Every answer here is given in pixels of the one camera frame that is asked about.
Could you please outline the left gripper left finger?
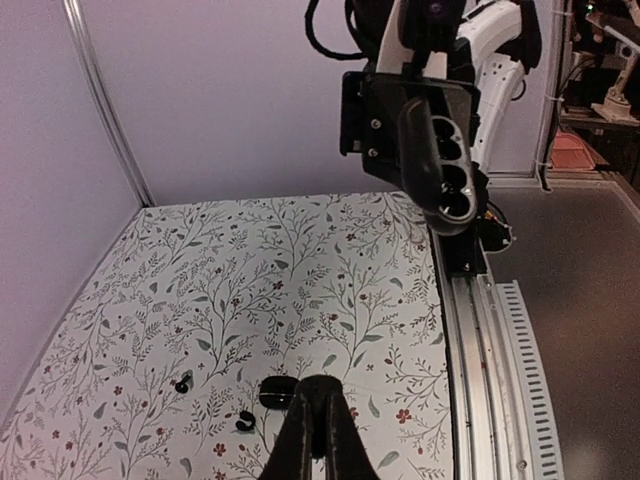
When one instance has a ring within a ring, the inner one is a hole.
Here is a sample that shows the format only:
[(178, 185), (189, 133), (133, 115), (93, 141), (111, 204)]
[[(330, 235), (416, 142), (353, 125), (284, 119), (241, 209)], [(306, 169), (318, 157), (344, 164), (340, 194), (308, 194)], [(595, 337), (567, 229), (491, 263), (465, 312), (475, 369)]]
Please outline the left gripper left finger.
[(314, 423), (320, 412), (319, 390), (319, 375), (307, 377), (296, 386), (261, 479), (311, 478)]

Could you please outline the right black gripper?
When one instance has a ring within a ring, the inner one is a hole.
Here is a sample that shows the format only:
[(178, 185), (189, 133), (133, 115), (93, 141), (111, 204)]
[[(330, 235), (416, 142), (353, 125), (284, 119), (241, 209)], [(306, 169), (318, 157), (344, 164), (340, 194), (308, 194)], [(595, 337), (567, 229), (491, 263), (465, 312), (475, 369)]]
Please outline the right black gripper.
[(460, 128), (473, 178), (470, 141), (479, 124), (479, 91), (466, 82), (410, 80), (400, 75), (364, 71), (345, 73), (341, 90), (340, 153), (360, 154), (367, 174), (402, 190), (397, 121), (405, 103), (415, 97), (426, 98), (434, 115), (446, 116)]

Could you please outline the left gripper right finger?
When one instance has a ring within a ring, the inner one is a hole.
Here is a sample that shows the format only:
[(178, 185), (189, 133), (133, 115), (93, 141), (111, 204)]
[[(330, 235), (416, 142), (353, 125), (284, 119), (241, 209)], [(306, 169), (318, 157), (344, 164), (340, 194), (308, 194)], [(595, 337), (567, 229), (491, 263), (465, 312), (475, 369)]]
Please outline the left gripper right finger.
[(331, 480), (378, 480), (365, 446), (356, 428), (343, 393), (335, 377), (321, 376), (319, 419), (325, 478)]

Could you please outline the black ear hook earbud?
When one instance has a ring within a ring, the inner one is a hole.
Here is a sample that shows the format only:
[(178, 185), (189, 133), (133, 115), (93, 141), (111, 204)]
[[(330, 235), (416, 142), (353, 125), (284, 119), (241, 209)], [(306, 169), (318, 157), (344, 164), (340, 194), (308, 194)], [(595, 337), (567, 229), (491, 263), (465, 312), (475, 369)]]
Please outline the black ear hook earbud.
[(250, 411), (241, 411), (239, 419), (235, 422), (235, 427), (239, 432), (251, 432), (256, 424), (255, 416)]

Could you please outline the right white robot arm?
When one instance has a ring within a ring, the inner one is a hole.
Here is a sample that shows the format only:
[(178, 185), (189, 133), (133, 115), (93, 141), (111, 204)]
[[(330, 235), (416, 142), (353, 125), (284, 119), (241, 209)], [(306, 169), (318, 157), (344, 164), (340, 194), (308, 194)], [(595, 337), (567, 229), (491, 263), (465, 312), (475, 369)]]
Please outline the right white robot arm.
[(426, 214), (460, 224), (481, 203), (504, 111), (541, 57), (531, 1), (350, 1), (366, 67), (342, 80), (339, 149)]

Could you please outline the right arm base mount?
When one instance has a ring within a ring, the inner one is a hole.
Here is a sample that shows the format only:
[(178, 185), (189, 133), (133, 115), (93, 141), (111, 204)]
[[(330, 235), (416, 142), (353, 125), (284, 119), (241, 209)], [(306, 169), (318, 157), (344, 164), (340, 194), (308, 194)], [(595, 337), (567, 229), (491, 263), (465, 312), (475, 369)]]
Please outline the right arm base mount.
[(512, 241), (512, 227), (506, 215), (496, 203), (488, 200), (483, 212), (467, 230), (440, 238), (448, 276), (485, 275), (489, 269), (486, 255), (506, 250)]

